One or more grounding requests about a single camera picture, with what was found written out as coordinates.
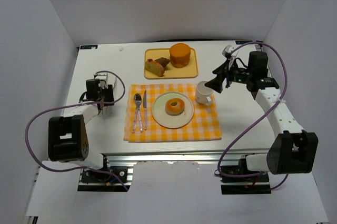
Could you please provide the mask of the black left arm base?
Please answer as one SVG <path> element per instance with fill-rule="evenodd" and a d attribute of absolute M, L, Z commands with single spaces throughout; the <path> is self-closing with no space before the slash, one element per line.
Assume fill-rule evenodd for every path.
<path fill-rule="evenodd" d="M 77 186 L 78 192 L 127 192 L 133 177 L 132 163 L 112 162 L 110 172 L 119 177 L 120 183 L 113 175 L 83 169 Z"/>

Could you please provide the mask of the orange ring donut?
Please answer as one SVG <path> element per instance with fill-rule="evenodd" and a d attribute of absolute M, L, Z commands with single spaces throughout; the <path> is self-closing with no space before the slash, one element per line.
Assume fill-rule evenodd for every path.
<path fill-rule="evenodd" d="M 176 116 L 184 111 L 185 102 L 180 98 L 169 99 L 165 104 L 165 110 L 169 115 Z"/>

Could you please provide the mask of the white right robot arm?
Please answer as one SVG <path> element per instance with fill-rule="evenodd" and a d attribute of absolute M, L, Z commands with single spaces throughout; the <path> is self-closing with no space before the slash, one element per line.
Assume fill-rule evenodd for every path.
<path fill-rule="evenodd" d="M 245 84 L 254 100 L 260 105 L 272 127 L 275 140 L 265 154 L 250 154 L 239 160 L 238 175 L 247 176 L 257 172 L 278 174 L 305 174 L 313 168 L 318 137 L 295 120 L 287 105 L 281 101 L 277 81 L 268 76 L 268 56 L 265 52 L 250 52 L 248 65 L 240 68 L 236 55 L 223 51 L 226 61 L 213 71 L 216 77 L 205 84 L 221 93 L 222 84 L 232 82 Z"/>

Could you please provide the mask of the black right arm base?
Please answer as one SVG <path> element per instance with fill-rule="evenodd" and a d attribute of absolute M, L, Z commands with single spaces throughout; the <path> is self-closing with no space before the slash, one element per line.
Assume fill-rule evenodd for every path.
<path fill-rule="evenodd" d="M 215 170 L 214 175 L 220 178 L 222 195 L 262 195 L 271 193 L 268 174 L 246 178 L 231 178 L 223 176 L 218 170 Z"/>

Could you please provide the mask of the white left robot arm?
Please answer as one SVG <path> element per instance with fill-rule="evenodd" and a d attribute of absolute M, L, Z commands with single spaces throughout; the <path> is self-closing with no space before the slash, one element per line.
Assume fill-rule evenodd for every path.
<path fill-rule="evenodd" d="M 95 75 L 86 81 L 86 92 L 81 106 L 75 107 L 48 122 L 48 157 L 51 161 L 70 162 L 81 167 L 97 170 L 108 168 L 105 155 L 89 147 L 86 124 L 102 113 L 103 102 L 114 100 L 113 85 L 107 74 Z"/>

